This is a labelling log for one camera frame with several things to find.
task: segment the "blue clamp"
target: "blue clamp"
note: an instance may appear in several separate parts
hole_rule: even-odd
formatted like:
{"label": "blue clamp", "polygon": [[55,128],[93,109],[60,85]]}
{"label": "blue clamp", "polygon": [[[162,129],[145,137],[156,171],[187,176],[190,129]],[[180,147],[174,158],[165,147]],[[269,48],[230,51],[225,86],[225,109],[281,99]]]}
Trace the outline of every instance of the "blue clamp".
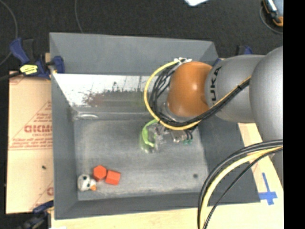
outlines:
{"label": "blue clamp", "polygon": [[20,60],[21,66],[20,71],[25,76],[37,76],[50,80],[50,69],[48,66],[55,65],[57,73],[64,73],[65,67],[63,59],[60,56],[55,56],[50,62],[45,62],[44,57],[40,57],[31,63],[29,57],[22,47],[21,38],[17,38],[10,43],[11,53]]}

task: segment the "yellow cable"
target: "yellow cable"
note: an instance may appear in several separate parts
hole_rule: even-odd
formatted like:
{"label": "yellow cable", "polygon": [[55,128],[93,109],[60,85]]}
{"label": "yellow cable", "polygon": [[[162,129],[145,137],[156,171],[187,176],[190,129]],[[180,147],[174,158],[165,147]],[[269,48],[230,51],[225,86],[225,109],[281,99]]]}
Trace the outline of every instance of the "yellow cable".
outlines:
{"label": "yellow cable", "polygon": [[[150,85],[150,82],[152,81],[152,79],[162,70],[172,66],[173,64],[176,64],[177,61],[172,61],[172,62],[169,62],[163,66],[161,66],[160,68],[158,68],[154,73],[152,73],[152,75],[148,78],[147,82],[146,82],[146,85],[145,85],[145,88],[144,88],[144,102],[145,102],[145,106],[148,110],[148,112],[152,115],[153,118],[155,118],[160,124],[162,124],[163,126],[167,127],[168,129],[171,129],[171,130],[186,130],[186,129],[189,129],[189,128],[192,128],[194,127],[195,125],[197,125],[199,122],[201,122],[201,120],[199,121],[196,121],[196,122],[192,122],[188,125],[183,125],[183,126],[173,126],[173,125],[169,125],[169,124],[166,124],[165,122],[163,122],[162,120],[160,120],[160,118],[153,112],[153,110],[151,109],[151,107],[149,106],[149,103],[148,103],[148,99],[147,99],[147,91],[148,91],[148,87]],[[243,84],[245,81],[247,81],[249,78],[251,78],[251,76],[249,76],[248,78],[246,78],[245,80],[243,80],[241,84]],[[237,88],[238,86],[236,86],[232,91],[230,91],[229,93],[227,93],[223,98],[221,98],[219,101],[217,101],[213,107],[217,106],[226,96],[228,96],[229,94],[231,94],[233,91],[235,91],[235,89]]]}
{"label": "yellow cable", "polygon": [[[208,202],[210,200],[210,197],[213,193],[213,191],[215,190],[216,186],[218,185],[218,183],[232,170],[234,170],[235,168],[237,168],[238,166],[249,162],[251,160],[255,160],[257,158],[259,158],[260,156],[268,153],[268,152],[273,152],[277,149],[282,148],[283,146],[279,146],[279,147],[275,147],[275,148],[271,148],[271,149],[266,149],[266,150],[261,150],[261,151],[256,151],[244,158],[241,158],[237,161],[235,161],[234,163],[232,163],[231,165],[229,165],[227,168],[225,168],[222,172],[219,173],[219,175],[217,177],[215,177],[215,179],[213,180],[213,182],[210,184],[210,186],[208,187],[206,194],[203,198],[203,202],[202,202],[202,207],[201,207],[201,211],[200,211],[200,215],[203,211],[203,208],[207,208],[208,207]],[[204,213],[203,213],[203,223],[205,223],[206,219],[207,219],[208,213],[205,209]]]}

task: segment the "small white toy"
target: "small white toy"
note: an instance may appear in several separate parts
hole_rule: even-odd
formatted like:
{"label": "small white toy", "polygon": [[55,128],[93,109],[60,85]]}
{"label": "small white toy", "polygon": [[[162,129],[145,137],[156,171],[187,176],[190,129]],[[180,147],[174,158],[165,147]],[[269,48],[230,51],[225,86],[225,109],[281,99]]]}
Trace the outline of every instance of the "small white toy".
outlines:
{"label": "small white toy", "polygon": [[89,189],[95,191],[96,181],[92,179],[89,175],[82,174],[77,179],[77,187],[81,192],[88,191]]}

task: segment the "orange cube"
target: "orange cube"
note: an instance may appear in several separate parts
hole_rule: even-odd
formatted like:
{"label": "orange cube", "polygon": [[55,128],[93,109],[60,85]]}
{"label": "orange cube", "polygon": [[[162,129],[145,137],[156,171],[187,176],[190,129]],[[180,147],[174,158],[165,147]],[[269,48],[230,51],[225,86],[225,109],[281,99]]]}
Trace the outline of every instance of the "orange cube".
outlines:
{"label": "orange cube", "polygon": [[102,181],[107,175],[107,170],[103,166],[97,166],[93,169],[93,175],[92,177],[96,181]]}
{"label": "orange cube", "polygon": [[119,172],[108,170],[105,182],[112,185],[118,185],[121,174]]}

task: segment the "blue cross marker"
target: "blue cross marker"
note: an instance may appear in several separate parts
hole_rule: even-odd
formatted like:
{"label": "blue cross marker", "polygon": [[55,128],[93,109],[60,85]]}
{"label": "blue cross marker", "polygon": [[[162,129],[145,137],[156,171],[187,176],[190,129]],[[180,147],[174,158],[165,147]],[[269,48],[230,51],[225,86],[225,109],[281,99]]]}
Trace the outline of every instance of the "blue cross marker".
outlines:
{"label": "blue cross marker", "polygon": [[277,195],[275,192],[270,191],[270,188],[269,188],[269,185],[267,182],[267,178],[266,178],[266,174],[263,172],[262,175],[263,175],[263,179],[264,179],[267,191],[258,193],[258,196],[259,196],[260,200],[266,199],[268,202],[268,205],[272,205],[272,204],[274,204],[273,199],[277,198]]}

